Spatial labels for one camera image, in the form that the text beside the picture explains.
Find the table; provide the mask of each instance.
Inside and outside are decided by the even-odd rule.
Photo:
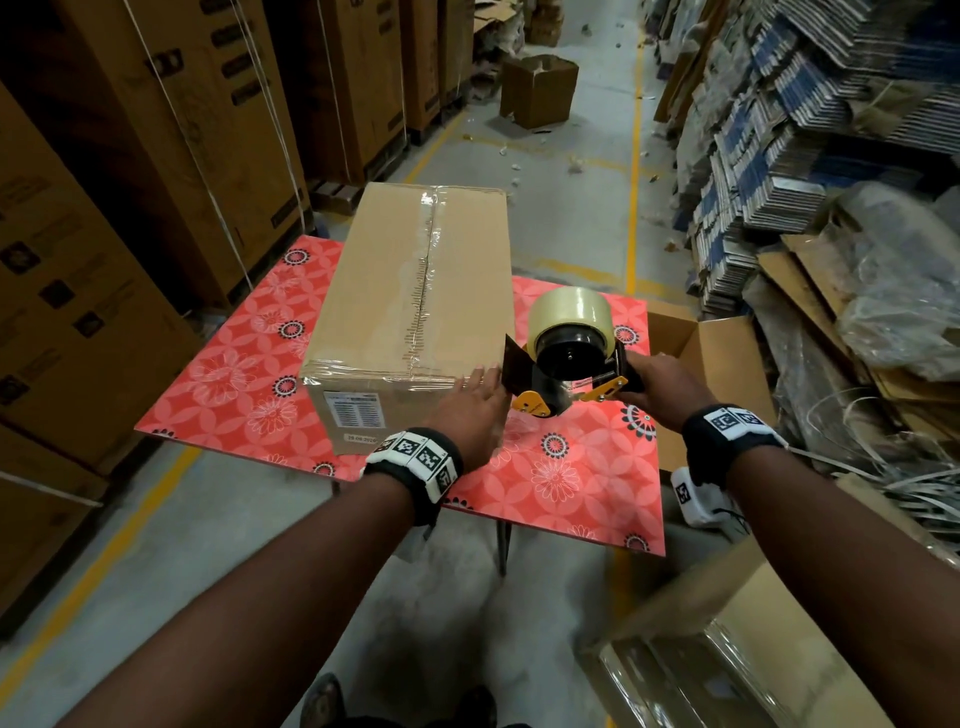
[[[335,455],[297,373],[343,244],[302,236],[144,415],[137,429],[198,448],[339,481],[362,455]],[[555,283],[514,277],[516,338]],[[617,338],[649,352],[646,303],[608,295]],[[654,424],[616,401],[576,402],[539,420],[511,411],[489,465],[444,506],[498,519],[501,571],[509,524],[664,555]]]

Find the wristband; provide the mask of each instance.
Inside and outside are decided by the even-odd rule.
[[[450,438],[428,427],[391,435],[367,458],[361,475],[385,473],[402,483],[414,501],[414,525],[432,525],[440,501],[464,473],[464,460]]]
[[[712,483],[726,488],[727,471],[742,452],[787,443],[749,409],[713,404],[687,418],[683,427],[686,462],[695,485]]]

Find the table leg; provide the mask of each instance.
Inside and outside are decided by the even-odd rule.
[[[510,553],[510,534],[514,525],[509,521],[496,522],[496,556],[497,568],[501,576],[507,575],[507,555]]]

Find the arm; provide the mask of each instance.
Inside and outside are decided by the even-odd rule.
[[[498,370],[478,369],[424,424],[475,470],[490,459],[509,403]],[[194,599],[59,726],[279,725],[413,522],[403,485],[362,478]]]
[[[623,394],[670,429],[717,400],[670,356],[630,355],[647,392]],[[727,473],[764,555],[897,725],[960,721],[960,573],[772,447]]]

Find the left hand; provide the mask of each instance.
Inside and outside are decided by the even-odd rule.
[[[503,425],[510,411],[510,395],[500,383],[500,368],[477,367],[469,379],[459,377],[453,391],[430,413],[424,427],[450,438],[464,458],[464,473],[490,462],[503,439]]]

